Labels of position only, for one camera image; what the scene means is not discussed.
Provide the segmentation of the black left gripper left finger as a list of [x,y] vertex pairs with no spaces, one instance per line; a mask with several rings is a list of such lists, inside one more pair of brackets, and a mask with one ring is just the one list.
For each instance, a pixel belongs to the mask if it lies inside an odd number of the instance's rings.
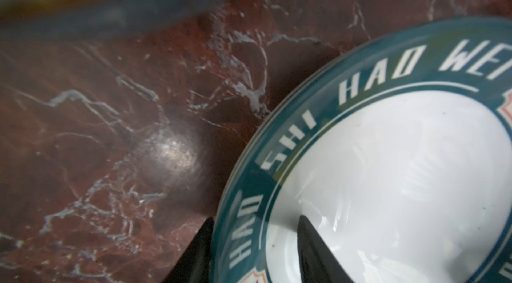
[[162,283],[207,283],[215,221],[207,218]]

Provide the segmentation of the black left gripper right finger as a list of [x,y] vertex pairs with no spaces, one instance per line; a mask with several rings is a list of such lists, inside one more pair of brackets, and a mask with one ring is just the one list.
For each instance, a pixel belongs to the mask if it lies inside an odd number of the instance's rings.
[[297,225],[297,249],[303,283],[353,283],[305,215]]

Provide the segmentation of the white plate teal lettered rim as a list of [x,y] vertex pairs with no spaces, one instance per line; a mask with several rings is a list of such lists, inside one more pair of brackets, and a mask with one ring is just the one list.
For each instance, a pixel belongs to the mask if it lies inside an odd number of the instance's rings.
[[211,282],[300,282],[312,223],[354,282],[511,281],[511,20],[416,26],[334,59],[237,161]]

